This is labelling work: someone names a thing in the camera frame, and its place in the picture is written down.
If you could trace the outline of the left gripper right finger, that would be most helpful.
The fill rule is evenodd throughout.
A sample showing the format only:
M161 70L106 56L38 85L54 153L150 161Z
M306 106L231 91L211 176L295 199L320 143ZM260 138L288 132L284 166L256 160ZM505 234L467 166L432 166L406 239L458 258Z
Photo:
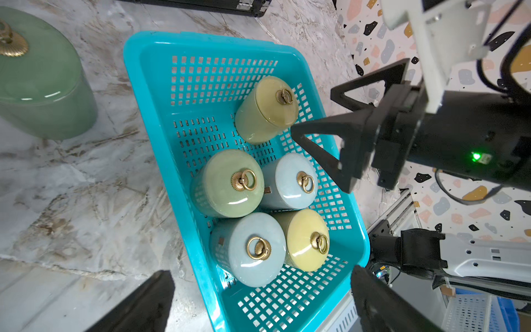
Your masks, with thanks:
M363 331L442 330L359 265L351 274L351 293Z

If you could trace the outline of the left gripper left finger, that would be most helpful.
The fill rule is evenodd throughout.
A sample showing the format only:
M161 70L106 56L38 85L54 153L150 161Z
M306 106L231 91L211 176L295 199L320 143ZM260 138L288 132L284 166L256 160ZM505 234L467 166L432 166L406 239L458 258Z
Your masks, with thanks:
M88 330L164 331L174 291L171 273L157 271Z

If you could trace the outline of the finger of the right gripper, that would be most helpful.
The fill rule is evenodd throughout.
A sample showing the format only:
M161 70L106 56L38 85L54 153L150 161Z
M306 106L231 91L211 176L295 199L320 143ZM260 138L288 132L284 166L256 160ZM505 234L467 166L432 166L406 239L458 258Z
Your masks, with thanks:
M371 169L383 120L380 105L298 123L290 133L337 187L350 194Z

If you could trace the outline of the yellow-green tea canister back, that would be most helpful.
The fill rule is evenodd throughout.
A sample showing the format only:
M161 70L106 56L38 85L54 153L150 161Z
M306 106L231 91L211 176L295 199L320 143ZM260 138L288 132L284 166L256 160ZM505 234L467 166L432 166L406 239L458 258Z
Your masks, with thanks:
M282 79L263 77L236 111L235 127L244 141L258 145L290 128L298 119L299 103Z

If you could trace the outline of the olive green tea canister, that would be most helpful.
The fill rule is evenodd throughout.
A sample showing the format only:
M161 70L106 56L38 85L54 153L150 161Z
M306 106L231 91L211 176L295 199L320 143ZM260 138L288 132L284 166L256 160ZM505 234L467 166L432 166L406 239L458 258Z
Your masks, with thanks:
M259 207L264 189L264 175L257 161L239 149L227 149L216 153L201 168L189 193L201 214L240 218Z

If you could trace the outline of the teal plastic perforated basket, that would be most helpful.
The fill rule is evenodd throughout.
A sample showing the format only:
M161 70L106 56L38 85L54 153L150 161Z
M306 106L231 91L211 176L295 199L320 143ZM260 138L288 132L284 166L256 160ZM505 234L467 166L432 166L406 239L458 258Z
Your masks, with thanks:
M292 89L301 122L325 116L311 70L295 48L270 41L198 33L147 31L131 36L124 63L168 197L215 331L316 331L351 290L355 266L369 260L369 239L353 194L317 165L311 209L324 219L331 250L319 270L285 266L264 287L247 287L210 252L217 220L201 214L189 194L200 169L217 152L240 149L267 165L301 153L289 130L261 145L235 128L239 105L265 76Z

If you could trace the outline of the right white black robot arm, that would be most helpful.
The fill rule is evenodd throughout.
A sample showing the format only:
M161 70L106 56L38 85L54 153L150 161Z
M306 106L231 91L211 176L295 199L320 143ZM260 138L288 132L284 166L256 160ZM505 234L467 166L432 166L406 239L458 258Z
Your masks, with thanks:
M407 59L332 88L339 116L296 124L293 140L311 155L341 191L349 193L367 167L378 185L392 189L406 161L460 177L492 182L488 198L505 187L530 189L530 93L511 68L530 41L526 28L500 67L502 86L486 94L446 89L453 65L482 61L492 37L485 34L491 5L476 1L382 1L388 28L412 27L423 79L406 79ZM431 279L456 282L515 300L530 299L530 246L463 239L413 229L399 237L371 236L380 264Z

